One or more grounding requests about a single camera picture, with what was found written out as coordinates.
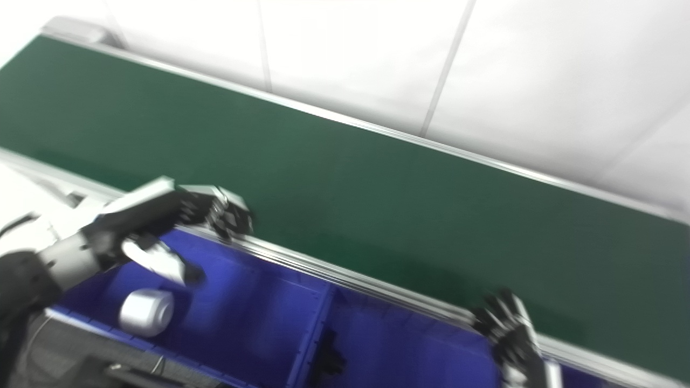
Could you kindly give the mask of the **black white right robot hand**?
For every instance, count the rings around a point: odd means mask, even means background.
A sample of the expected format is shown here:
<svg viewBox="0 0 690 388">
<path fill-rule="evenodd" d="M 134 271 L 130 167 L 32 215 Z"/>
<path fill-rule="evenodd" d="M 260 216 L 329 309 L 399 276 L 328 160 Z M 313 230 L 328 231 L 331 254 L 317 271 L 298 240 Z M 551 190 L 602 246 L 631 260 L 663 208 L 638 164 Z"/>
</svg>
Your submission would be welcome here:
<svg viewBox="0 0 690 388">
<path fill-rule="evenodd" d="M 559 363 L 544 357 L 524 302 L 510 289 L 471 309 L 472 328 L 491 345 L 502 387 L 562 387 Z"/>
</svg>

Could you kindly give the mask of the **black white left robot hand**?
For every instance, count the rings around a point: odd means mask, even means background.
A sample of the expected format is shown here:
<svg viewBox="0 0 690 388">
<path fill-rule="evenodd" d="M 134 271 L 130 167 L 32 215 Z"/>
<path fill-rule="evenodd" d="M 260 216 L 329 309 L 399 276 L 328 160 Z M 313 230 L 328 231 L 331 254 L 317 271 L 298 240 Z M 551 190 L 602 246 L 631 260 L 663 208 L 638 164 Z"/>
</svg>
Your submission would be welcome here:
<svg viewBox="0 0 690 388">
<path fill-rule="evenodd" d="M 177 284 L 195 286 L 204 282 L 204 270 L 162 237 L 178 226 L 205 226 L 231 240 L 250 235 L 252 223 L 252 211 L 234 192 L 214 185 L 179 186 L 160 177 L 108 203 L 79 232 L 106 268 L 130 260 Z"/>
</svg>

